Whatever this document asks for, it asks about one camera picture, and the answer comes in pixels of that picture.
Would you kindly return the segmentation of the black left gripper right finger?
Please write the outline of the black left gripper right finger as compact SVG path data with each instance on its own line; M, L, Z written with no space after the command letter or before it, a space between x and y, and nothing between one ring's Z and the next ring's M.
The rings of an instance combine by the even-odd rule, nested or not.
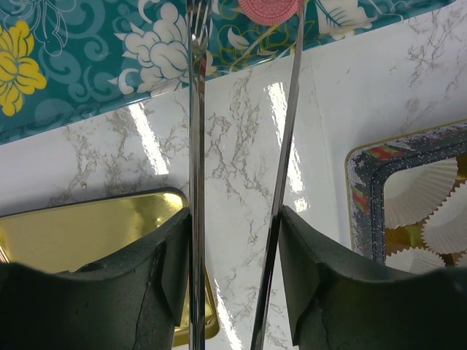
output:
M369 260L281 211L280 262L300 349L464 349L466 270L421 275Z

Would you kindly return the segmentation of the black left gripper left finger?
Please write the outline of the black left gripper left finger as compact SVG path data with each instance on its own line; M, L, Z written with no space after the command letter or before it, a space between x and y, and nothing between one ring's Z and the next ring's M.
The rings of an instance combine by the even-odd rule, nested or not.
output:
M190 213L73 273L1 265L3 349L170 349L188 282Z

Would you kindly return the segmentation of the metal tongs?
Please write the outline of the metal tongs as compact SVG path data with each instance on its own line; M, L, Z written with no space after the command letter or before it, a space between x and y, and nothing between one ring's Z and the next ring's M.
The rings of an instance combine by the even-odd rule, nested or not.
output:
M279 228L290 159L293 130L299 95L299 75L304 46L306 1L298 2L298 33L293 59L285 127L279 156L277 180L271 206L271 220L266 240L263 270L255 311L251 349L262 349L266 339L266 319L277 253ZM191 349L205 347L205 168L204 120L207 48L209 44L211 1L187 1L189 72L189 207L191 215L190 239L190 340Z

